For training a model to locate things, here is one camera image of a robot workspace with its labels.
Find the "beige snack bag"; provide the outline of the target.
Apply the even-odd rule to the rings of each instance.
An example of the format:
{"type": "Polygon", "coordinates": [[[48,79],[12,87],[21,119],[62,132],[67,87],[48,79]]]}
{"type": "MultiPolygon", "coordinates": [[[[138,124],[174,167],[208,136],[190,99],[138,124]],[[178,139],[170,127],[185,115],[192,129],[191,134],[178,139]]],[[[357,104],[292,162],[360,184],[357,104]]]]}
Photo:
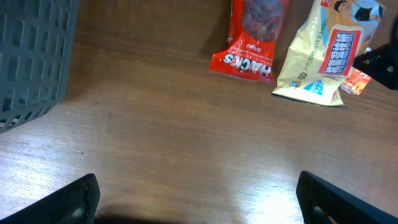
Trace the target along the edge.
{"type": "Polygon", "coordinates": [[[289,46],[272,96],[342,107],[339,87],[353,74],[384,14],[377,0],[315,0],[289,46]]]}

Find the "orange tissue pack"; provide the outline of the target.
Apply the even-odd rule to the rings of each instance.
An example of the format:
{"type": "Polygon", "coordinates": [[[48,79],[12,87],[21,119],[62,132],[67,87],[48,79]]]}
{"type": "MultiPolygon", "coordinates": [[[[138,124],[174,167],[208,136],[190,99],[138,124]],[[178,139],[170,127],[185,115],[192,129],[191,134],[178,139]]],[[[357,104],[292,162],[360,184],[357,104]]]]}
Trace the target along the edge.
{"type": "Polygon", "coordinates": [[[369,75],[354,68],[351,76],[343,81],[340,88],[349,94],[360,95],[370,80],[369,75]]]}

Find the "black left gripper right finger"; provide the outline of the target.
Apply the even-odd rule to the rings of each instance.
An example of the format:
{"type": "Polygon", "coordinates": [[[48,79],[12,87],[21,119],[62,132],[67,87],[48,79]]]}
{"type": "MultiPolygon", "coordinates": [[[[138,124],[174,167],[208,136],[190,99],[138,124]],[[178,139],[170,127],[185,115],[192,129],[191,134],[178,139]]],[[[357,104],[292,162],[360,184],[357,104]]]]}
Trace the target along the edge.
{"type": "Polygon", "coordinates": [[[309,171],[298,178],[296,196],[305,223],[396,223],[397,218],[309,171]]]}

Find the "red candy bag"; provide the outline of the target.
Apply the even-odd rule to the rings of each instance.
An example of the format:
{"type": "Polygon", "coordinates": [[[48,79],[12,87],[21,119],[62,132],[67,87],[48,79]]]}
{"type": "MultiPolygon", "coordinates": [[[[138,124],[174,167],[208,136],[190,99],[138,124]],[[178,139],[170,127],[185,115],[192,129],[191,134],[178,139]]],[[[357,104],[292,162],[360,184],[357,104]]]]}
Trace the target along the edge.
{"type": "Polygon", "coordinates": [[[228,46],[212,55],[209,70],[274,82],[272,64],[289,0],[232,0],[228,46]]]}

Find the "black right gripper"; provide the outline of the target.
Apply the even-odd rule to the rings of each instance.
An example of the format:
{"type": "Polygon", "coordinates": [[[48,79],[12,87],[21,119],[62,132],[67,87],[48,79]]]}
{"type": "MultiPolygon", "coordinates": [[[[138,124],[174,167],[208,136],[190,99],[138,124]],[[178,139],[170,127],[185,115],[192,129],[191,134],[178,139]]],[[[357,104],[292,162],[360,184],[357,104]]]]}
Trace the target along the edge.
{"type": "Polygon", "coordinates": [[[390,42],[357,56],[353,67],[386,88],[397,91],[397,17],[392,26],[390,42]]]}

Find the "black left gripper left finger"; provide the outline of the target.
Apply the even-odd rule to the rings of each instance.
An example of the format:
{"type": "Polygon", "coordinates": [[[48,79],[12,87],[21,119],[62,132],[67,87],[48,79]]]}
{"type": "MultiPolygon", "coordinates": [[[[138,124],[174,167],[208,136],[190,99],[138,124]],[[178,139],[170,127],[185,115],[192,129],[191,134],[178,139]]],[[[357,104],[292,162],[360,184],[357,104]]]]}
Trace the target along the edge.
{"type": "Polygon", "coordinates": [[[92,224],[100,200],[94,174],[86,174],[28,207],[1,220],[1,224],[92,224]]]}

